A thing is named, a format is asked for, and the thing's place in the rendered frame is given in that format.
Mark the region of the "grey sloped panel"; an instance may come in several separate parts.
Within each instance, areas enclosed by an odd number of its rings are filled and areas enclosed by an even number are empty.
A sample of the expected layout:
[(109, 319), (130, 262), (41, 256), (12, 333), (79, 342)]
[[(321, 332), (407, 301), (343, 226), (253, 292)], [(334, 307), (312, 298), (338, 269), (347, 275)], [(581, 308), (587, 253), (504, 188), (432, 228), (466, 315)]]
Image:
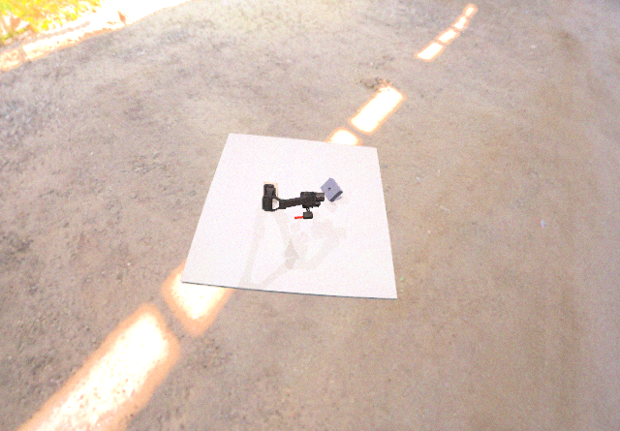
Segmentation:
[(343, 191), (333, 178), (327, 180), (320, 188), (329, 201), (333, 202), (342, 199), (341, 194)]

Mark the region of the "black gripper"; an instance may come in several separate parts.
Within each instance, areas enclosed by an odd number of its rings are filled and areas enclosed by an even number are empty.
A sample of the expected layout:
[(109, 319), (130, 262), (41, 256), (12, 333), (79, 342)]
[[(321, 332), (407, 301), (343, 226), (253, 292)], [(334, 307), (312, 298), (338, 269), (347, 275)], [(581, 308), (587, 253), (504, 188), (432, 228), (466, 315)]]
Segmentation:
[(310, 211), (310, 207), (311, 207), (311, 206), (305, 206), (305, 205), (302, 205), (302, 208), (305, 208), (305, 209), (306, 209), (306, 212), (303, 212), (303, 213), (302, 213), (302, 215), (303, 215), (303, 219), (304, 219), (304, 220), (305, 220), (305, 219), (313, 219), (313, 212), (312, 212), (312, 211)]

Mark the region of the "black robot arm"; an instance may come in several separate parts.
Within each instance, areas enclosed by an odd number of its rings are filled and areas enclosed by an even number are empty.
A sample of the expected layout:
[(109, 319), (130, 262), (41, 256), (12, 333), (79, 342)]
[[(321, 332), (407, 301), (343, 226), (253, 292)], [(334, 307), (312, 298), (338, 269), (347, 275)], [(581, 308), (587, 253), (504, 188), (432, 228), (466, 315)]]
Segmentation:
[[(272, 209), (272, 199), (279, 201), (279, 207)], [(278, 209), (286, 209), (288, 207), (305, 205), (311, 206), (311, 208), (319, 207), (321, 201), (325, 201), (325, 193), (316, 192), (300, 192), (299, 198), (293, 199), (279, 199), (276, 197), (276, 188), (274, 184), (263, 185), (263, 197), (262, 197), (262, 210), (268, 212), (274, 212)]]

